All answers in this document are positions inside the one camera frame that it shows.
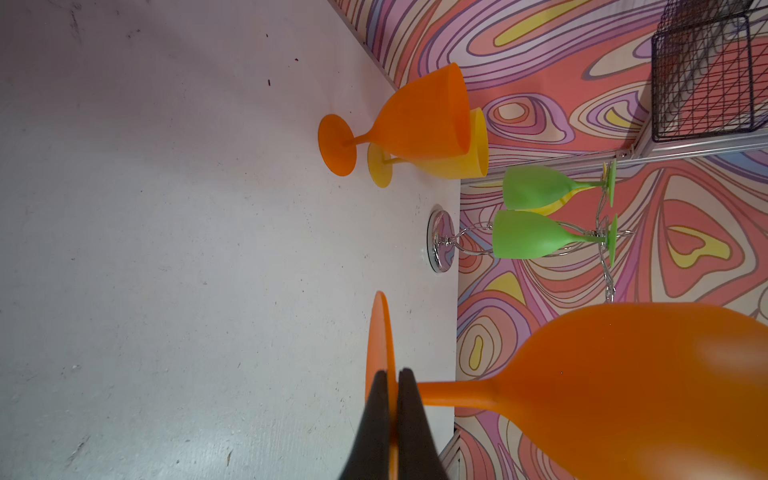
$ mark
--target wire basket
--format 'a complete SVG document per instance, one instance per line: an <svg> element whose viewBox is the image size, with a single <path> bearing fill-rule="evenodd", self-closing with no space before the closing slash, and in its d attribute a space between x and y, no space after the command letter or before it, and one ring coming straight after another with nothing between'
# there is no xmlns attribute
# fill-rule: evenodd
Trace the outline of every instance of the wire basket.
<svg viewBox="0 0 768 480"><path fill-rule="evenodd" d="M768 6L673 0L652 39L654 141L755 131L768 123Z"/></svg>

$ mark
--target white table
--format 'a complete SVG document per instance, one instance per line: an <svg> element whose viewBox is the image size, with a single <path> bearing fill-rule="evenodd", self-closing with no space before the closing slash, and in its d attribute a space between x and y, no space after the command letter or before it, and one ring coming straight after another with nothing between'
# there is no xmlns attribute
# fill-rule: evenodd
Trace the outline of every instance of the white table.
<svg viewBox="0 0 768 480"><path fill-rule="evenodd" d="M325 0L8 0L0 72L0 478L335 478L376 290L454 378L458 182L326 169L393 90Z"/></svg>

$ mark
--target colorful patterned wall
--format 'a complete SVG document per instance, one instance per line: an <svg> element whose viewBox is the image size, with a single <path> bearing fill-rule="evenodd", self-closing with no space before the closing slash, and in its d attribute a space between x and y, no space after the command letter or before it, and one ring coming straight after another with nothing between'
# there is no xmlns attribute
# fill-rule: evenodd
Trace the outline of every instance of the colorful patterned wall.
<svg viewBox="0 0 768 480"><path fill-rule="evenodd" d="M492 167L626 147L648 116L664 0L335 1L396 85L462 68Z"/></svg>
<svg viewBox="0 0 768 480"><path fill-rule="evenodd" d="M768 153L730 154L619 170L617 301L706 302L768 324ZM598 189L551 215L594 225ZM463 226L502 208L499 185L464 186ZM490 247L473 234L466 247ZM460 257L456 378L492 376L541 325L604 301L597 247L539 260ZM571 480L500 415L456 409L458 442L471 480Z"/></svg>

